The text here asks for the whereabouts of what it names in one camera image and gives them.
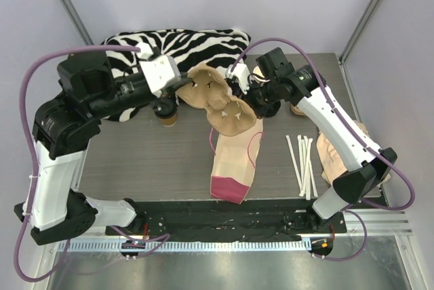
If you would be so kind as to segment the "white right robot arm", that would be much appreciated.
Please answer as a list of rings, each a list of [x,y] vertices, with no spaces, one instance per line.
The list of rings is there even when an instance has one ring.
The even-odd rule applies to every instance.
[[[335,148],[345,166],[330,188],[311,205],[306,223],[313,232],[324,231],[331,217],[354,205],[379,185],[397,160],[392,148],[381,148],[343,110],[312,62],[295,69],[281,48],[256,59],[266,81],[247,92],[256,112],[285,100],[297,106],[316,124]]]

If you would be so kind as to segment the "brown cardboard cup carrier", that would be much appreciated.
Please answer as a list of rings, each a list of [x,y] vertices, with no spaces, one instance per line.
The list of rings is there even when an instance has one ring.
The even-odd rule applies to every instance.
[[[220,134],[238,136],[262,127],[250,105],[234,96],[224,77],[211,66],[200,64],[188,72],[191,80],[176,91],[189,106],[204,110],[209,124]]]

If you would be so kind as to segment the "brown paper coffee cup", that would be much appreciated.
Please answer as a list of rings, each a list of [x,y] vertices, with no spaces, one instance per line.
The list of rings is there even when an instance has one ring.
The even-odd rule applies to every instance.
[[[171,127],[176,124],[178,120],[178,114],[175,113],[170,117],[160,117],[159,120],[164,127]]]

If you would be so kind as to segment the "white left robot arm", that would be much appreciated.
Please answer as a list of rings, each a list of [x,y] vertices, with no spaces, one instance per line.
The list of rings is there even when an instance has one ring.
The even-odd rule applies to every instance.
[[[113,76],[108,51],[107,46],[57,51],[61,92],[37,109],[33,124],[20,107],[33,174],[27,199],[14,211],[24,225],[31,225],[38,245],[67,241],[99,227],[136,235],[146,224],[146,213],[129,198],[98,200],[77,190],[101,121],[155,99],[142,72]]]

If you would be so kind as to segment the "black plastic cup lid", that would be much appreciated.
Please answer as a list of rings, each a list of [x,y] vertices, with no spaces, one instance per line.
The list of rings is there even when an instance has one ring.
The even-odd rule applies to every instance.
[[[163,99],[153,105],[153,111],[159,119],[169,119],[177,113],[177,107],[175,100]]]

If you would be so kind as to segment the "pink paper gift bag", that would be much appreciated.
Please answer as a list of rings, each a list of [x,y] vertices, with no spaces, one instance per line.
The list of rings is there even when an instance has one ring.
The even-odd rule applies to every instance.
[[[264,133],[263,120],[233,137],[219,135],[210,177],[213,199],[241,204],[254,181],[256,160]]]

